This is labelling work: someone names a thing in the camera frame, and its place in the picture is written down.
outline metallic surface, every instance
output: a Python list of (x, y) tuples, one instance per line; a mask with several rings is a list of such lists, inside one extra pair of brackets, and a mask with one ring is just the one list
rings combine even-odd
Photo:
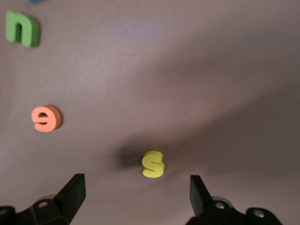
[[(5, 39), (5, 12), (41, 26)], [(85, 173), (72, 225), (185, 224), (189, 178), (242, 213), (299, 221), (300, 1), (0, 1), (0, 204), (17, 211)], [(31, 111), (56, 106), (44, 134)], [(140, 158), (164, 154), (161, 178)]]

